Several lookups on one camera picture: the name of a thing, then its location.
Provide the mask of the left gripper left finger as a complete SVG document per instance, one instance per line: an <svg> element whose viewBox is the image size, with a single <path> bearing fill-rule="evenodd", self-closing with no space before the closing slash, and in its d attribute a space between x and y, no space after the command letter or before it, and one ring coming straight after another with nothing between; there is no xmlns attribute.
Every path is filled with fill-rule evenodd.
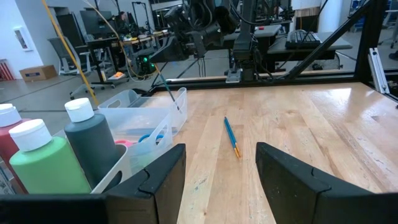
<svg viewBox="0 0 398 224"><path fill-rule="evenodd" d="M177 224L185 185L186 145L177 144L107 191L109 224Z"/></svg>

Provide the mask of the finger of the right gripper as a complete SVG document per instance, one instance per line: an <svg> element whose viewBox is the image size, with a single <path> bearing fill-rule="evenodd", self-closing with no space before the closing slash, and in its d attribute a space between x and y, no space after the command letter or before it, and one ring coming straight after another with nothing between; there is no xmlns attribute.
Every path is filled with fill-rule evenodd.
<svg viewBox="0 0 398 224"><path fill-rule="evenodd" d="M189 52L186 51L176 36L163 38L162 46L150 56L151 63L177 62L188 59Z"/></svg>

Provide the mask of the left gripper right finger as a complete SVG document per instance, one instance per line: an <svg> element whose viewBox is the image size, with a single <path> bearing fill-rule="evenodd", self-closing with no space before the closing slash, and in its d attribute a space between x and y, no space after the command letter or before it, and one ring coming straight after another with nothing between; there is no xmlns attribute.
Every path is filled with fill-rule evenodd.
<svg viewBox="0 0 398 224"><path fill-rule="evenodd" d="M256 166L277 224L398 224L398 192L372 193L265 142Z"/></svg>

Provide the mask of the blue scissors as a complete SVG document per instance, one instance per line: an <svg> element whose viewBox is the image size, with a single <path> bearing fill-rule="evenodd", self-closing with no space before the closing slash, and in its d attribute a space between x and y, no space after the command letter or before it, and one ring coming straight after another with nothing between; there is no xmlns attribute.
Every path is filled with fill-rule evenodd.
<svg viewBox="0 0 398 224"><path fill-rule="evenodd" d="M147 139L147 138L149 138L149 137L150 137L150 134L145 134L145 135L143 135L143 136L141 136L141 137L139 138L138 142L142 142L143 140L145 140L145 139ZM160 141L163 139L163 137L164 137L163 134L158 134L158 135L156 136L155 143L156 143L156 144L159 144Z"/></svg>

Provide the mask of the thin blue paintbrush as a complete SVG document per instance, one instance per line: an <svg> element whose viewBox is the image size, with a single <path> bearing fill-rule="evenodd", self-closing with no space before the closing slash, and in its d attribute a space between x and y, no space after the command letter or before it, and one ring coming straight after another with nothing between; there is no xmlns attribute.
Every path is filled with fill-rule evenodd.
<svg viewBox="0 0 398 224"><path fill-rule="evenodd" d="M114 133L125 133L125 134L151 134L153 133L157 128L127 128L127 129L118 129L114 130ZM179 132L179 129L176 127L171 128L173 134L177 134Z"/></svg>

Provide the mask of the black paint bottle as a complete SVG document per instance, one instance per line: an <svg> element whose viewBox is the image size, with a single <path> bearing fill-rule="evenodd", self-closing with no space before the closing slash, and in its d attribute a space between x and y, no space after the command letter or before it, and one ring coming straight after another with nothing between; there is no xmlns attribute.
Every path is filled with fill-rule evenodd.
<svg viewBox="0 0 398 224"><path fill-rule="evenodd" d="M65 103L70 123L66 137L91 186L95 188L121 158L106 117L95 113L88 98Z"/></svg>

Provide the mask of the green paint bottle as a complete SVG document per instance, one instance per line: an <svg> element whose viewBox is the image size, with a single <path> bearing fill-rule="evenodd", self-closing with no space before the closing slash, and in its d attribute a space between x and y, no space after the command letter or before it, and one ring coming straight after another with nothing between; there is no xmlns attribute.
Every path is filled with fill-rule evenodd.
<svg viewBox="0 0 398 224"><path fill-rule="evenodd" d="M9 163L29 194L88 194L91 187L69 145L49 133L42 119L9 130L18 151Z"/></svg>

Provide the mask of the red paint bottle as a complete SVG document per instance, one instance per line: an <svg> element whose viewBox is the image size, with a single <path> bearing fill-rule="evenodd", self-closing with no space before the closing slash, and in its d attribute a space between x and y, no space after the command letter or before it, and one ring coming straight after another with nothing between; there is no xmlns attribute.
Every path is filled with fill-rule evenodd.
<svg viewBox="0 0 398 224"><path fill-rule="evenodd" d="M29 121L29 118L21 118L17 108L13 104L0 104L0 157L5 162L6 167L11 171L13 178L23 194L27 194L28 191L9 163L10 158L19 150L11 138L9 130L26 121Z"/></svg>

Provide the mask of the black computer green light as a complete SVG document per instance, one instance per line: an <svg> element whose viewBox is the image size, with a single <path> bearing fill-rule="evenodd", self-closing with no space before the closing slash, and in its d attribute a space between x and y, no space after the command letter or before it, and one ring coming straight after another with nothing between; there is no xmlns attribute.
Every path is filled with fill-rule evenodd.
<svg viewBox="0 0 398 224"><path fill-rule="evenodd" d="M147 75L155 71L155 65L150 62L151 55L152 53L149 52L138 52L136 54L138 74Z"/></svg>

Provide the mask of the clear plastic bin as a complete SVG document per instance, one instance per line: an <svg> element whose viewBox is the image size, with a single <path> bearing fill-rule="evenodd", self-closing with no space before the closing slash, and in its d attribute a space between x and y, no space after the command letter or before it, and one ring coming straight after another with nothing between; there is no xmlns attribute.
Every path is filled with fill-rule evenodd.
<svg viewBox="0 0 398 224"><path fill-rule="evenodd" d="M187 120L187 89L180 88L170 96L139 96L134 90L124 90L98 106L99 110L115 108L160 108L171 114L172 135L181 130Z"/></svg>
<svg viewBox="0 0 398 224"><path fill-rule="evenodd" d="M114 140L125 139L135 144L127 148L133 174L149 165L158 157L166 153L173 145L171 114L167 109L160 108L115 108L100 110L105 115ZM138 142L145 134L114 133L114 130L127 128L157 128L150 137ZM159 144L155 143L156 136L163 134Z"/></svg>

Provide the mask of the person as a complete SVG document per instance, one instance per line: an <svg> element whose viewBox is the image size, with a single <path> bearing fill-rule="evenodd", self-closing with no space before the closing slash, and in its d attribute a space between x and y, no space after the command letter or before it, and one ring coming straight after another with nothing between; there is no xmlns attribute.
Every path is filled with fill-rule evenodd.
<svg viewBox="0 0 398 224"><path fill-rule="evenodd" d="M130 35L131 28L128 23L127 14L121 11L116 18L117 33L119 35Z"/></svg>

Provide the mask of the black monitor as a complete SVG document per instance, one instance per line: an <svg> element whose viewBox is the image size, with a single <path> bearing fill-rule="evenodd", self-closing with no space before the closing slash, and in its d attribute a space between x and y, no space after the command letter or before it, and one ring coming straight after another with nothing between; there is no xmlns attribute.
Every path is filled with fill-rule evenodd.
<svg viewBox="0 0 398 224"><path fill-rule="evenodd" d="M105 23L96 11L80 11L80 16L87 34L103 35L112 33L109 25Z"/></svg>

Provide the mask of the cardboard box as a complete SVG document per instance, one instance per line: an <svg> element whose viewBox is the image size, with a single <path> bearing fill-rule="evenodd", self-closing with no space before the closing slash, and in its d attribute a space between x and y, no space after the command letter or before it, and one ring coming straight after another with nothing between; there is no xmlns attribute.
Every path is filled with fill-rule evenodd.
<svg viewBox="0 0 398 224"><path fill-rule="evenodd" d="M48 80L58 76L58 73L53 65L30 67L20 70L19 72L25 82Z"/></svg>

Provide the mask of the red white striped object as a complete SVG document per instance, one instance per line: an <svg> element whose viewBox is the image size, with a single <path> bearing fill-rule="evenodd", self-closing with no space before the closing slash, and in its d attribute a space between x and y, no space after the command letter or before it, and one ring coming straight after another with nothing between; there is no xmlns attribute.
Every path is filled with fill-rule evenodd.
<svg viewBox="0 0 398 224"><path fill-rule="evenodd" d="M12 70L9 68L6 59L0 59L0 81L15 80Z"/></svg>

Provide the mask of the silver aluminium bracket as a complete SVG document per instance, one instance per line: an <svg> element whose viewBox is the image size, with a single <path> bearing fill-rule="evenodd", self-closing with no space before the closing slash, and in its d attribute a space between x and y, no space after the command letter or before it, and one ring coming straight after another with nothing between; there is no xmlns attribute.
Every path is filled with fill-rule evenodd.
<svg viewBox="0 0 398 224"><path fill-rule="evenodd" d="M370 48L368 53L369 67L376 91L381 94L389 94L389 86L377 48Z"/></svg>

